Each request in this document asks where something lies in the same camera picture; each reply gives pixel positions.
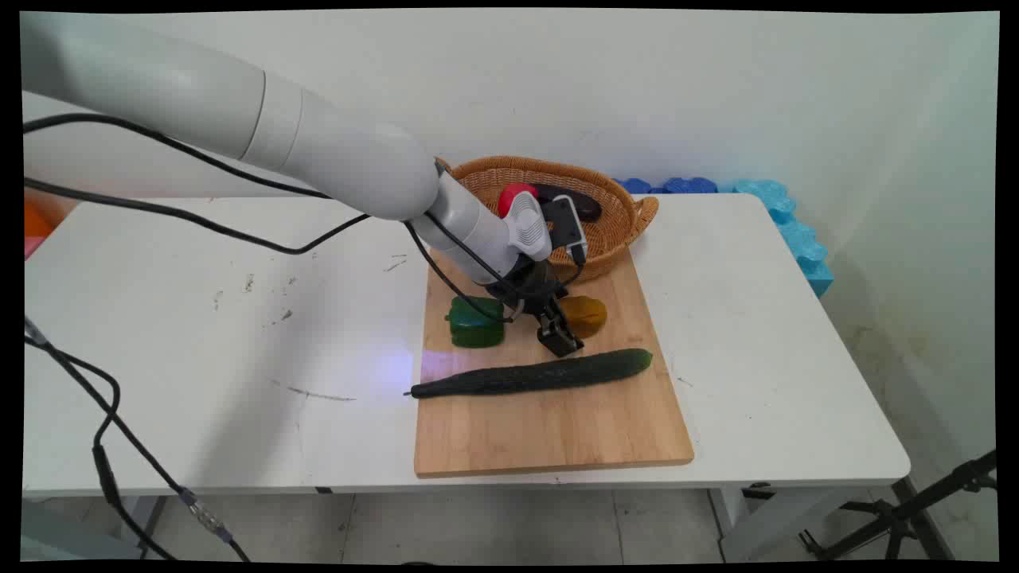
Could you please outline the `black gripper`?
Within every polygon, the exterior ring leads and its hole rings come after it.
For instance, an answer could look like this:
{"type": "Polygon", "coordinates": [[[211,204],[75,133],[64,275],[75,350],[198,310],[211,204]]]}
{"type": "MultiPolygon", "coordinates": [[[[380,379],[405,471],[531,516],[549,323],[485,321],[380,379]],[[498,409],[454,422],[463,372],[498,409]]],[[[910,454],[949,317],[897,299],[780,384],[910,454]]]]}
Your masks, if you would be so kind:
{"type": "Polygon", "coordinates": [[[487,284],[486,291],[509,312],[505,320],[518,314],[537,318],[537,338],[554,356],[561,358],[584,347],[583,340],[571,329],[558,302],[567,296],[568,290],[549,261],[536,262],[519,256],[503,280],[487,284]]]}

